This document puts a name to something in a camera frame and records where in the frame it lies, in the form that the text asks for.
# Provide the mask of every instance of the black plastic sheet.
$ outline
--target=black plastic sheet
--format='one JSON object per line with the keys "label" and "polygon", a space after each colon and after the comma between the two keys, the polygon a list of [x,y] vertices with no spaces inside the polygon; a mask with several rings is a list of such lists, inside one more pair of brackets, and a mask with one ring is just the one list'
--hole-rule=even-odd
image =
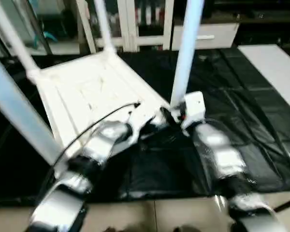
{"label": "black plastic sheet", "polygon": [[[119,55],[170,100],[177,52]],[[47,67],[76,57],[37,57],[36,61]],[[19,62],[2,63],[9,65],[8,72],[47,122],[36,88],[24,79]],[[188,92],[196,90],[203,92],[208,123],[224,131],[239,149],[256,190],[290,190],[290,107],[241,52],[236,48],[197,50]],[[48,165],[2,115],[0,138],[0,205],[32,204]],[[113,157],[91,201],[212,196],[219,194],[215,181],[191,139],[168,128]]]}

